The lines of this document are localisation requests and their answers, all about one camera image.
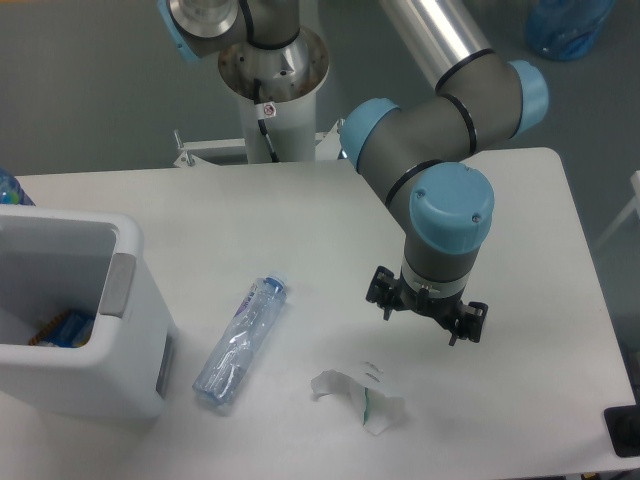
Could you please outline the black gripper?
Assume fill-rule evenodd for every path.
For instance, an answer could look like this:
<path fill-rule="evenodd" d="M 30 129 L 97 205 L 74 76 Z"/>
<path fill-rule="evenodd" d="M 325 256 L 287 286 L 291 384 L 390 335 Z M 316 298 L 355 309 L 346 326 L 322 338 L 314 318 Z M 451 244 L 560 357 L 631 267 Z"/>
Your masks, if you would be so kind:
<path fill-rule="evenodd" d="M 366 301 L 376 304 L 389 320 L 393 311 L 411 311 L 435 320 L 442 328 L 452 330 L 449 345 L 458 340 L 479 343 L 488 313 L 482 302 L 461 302 L 464 289 L 442 296 L 425 288 L 412 289 L 403 276 L 397 281 L 394 273 L 378 266 L 369 284 Z"/>

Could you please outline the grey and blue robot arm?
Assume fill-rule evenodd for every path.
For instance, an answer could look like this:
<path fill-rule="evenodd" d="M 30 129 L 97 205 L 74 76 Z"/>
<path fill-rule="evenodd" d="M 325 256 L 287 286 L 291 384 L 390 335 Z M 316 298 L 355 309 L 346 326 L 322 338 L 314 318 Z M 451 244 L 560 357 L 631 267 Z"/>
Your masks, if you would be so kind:
<path fill-rule="evenodd" d="M 315 93 L 328 74 L 323 41 L 296 1 L 162 1 L 188 61 L 216 55 L 238 99 L 251 163 L 315 156 Z M 405 233 L 399 273 L 379 267 L 366 298 L 410 310 L 454 339 L 478 342 L 487 306 L 462 295 L 492 222 L 494 192 L 465 165 L 545 116 L 548 89 L 524 61 L 503 61 L 459 1 L 387 1 L 384 11 L 435 95 L 403 110 L 377 98 L 339 129 L 341 149 Z"/>

